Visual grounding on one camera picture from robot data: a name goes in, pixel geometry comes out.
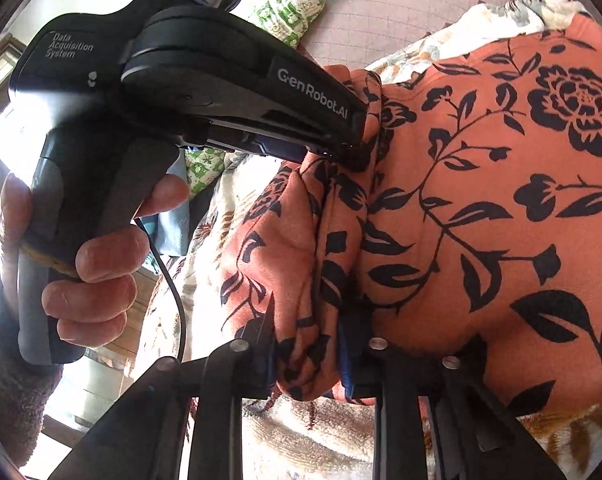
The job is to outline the person's left forearm sleeve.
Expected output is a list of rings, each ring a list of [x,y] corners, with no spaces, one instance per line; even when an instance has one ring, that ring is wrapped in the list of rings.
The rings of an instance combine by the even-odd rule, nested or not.
[[[32,365],[21,357],[18,323],[0,278],[0,442],[18,467],[28,463],[36,448],[45,405],[60,379],[60,365]]]

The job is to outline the person's left hand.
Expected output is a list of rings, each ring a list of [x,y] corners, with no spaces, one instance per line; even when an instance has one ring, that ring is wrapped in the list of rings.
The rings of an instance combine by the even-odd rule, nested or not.
[[[18,320],[19,245],[31,216],[30,188],[9,174],[0,195],[0,275],[5,310],[14,322]],[[54,282],[42,292],[44,312],[57,318],[60,339],[88,348],[117,339],[138,294],[133,273],[148,253],[147,235],[137,226],[84,243],[76,257],[80,281]]]

